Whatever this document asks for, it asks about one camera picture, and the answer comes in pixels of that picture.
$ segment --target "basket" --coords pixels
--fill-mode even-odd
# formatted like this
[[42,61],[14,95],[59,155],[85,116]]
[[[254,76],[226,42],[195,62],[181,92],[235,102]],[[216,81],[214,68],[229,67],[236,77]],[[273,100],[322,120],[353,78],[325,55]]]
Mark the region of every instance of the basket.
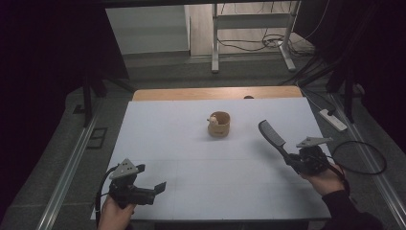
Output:
[[230,115],[226,112],[217,111],[210,115],[215,116],[218,120],[218,125],[209,123],[208,131],[213,137],[225,137],[230,131]]

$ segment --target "gray carpet floor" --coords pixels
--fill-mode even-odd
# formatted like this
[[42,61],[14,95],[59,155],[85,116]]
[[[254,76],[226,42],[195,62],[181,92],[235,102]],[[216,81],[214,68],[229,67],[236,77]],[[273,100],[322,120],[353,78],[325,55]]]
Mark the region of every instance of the gray carpet floor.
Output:
[[[222,86],[260,86],[277,85],[293,76],[286,71],[279,55],[258,57],[223,57],[220,60],[220,72],[211,73],[208,58],[173,58],[144,59],[144,64],[134,65],[131,59],[126,60],[129,80],[124,82],[139,88],[186,88],[186,87],[222,87]],[[294,58],[300,69],[308,57]],[[308,89],[326,96],[325,84],[328,76],[314,81]],[[78,166],[72,184],[63,199],[63,204],[56,217],[53,229],[95,229],[95,222],[90,220],[94,197],[100,181],[107,170],[112,150],[114,149],[125,114],[126,105],[132,94],[106,81],[107,97],[101,101],[100,117],[95,128],[107,128],[105,141],[100,149],[87,149]],[[309,99],[319,106],[325,101],[313,94]],[[82,132],[83,114],[73,114],[77,104],[82,104],[81,89],[72,92],[66,99],[66,110],[56,129],[54,137],[45,149],[39,163],[27,180],[13,204],[9,208],[0,229],[35,229],[45,210],[52,192],[62,174],[73,148]],[[333,150],[338,144],[350,140],[348,133],[337,132],[321,118],[318,108],[312,105],[315,118],[324,136],[331,136],[334,142],[328,146]],[[370,116],[360,99],[354,99],[353,115],[355,125],[365,140],[383,152],[388,160],[385,174],[390,179],[396,192],[406,201],[406,179],[404,165],[406,157],[388,134]],[[88,146],[98,143],[89,142]],[[365,164],[356,146],[348,146],[337,153],[340,162],[359,170],[365,170]],[[386,229],[401,229],[391,212],[386,200],[378,191],[375,181],[369,175],[348,172],[351,185],[351,197],[357,207],[380,218]],[[154,223],[135,222],[134,229],[154,229]],[[309,229],[319,229],[323,220],[312,221]]]

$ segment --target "white tabletop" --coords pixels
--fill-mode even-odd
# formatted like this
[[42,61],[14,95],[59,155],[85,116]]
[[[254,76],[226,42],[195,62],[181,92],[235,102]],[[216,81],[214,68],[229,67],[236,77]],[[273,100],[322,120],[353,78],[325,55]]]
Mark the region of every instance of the white tabletop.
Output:
[[[225,138],[208,133],[207,119],[215,111],[231,116]],[[296,144],[305,137],[322,137],[306,98],[130,102],[108,168],[128,158],[146,164],[135,186],[152,189],[167,181],[154,204],[137,206],[132,218],[329,218],[321,197],[262,137],[262,120],[290,153],[299,151]],[[321,147],[329,155],[327,146]]]

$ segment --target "white metal stand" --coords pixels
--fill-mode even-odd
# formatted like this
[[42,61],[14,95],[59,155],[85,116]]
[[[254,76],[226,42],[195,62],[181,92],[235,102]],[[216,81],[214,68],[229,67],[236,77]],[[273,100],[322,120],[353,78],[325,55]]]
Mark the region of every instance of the white metal stand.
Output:
[[237,14],[218,15],[217,4],[213,4],[213,51],[212,72],[218,73],[218,30],[226,29],[260,29],[260,28],[286,28],[283,41],[278,42],[284,62],[290,72],[296,71],[295,64],[288,51],[288,42],[292,33],[293,24],[299,9],[297,1],[290,13],[263,13],[263,14]]

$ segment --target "hand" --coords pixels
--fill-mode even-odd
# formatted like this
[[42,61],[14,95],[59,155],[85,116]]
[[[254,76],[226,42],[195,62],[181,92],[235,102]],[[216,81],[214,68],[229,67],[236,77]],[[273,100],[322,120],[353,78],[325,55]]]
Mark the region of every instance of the hand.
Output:
[[135,206],[136,204],[128,204],[122,209],[119,204],[108,195],[102,206],[98,230],[124,230],[129,224]]
[[[336,168],[341,172],[340,167],[337,165],[331,164],[332,167]],[[345,190],[344,184],[338,175],[330,169],[327,169],[324,172],[321,172],[318,175],[307,175],[301,173],[301,177],[310,182],[314,190],[319,193],[321,196],[330,194],[332,192]]]

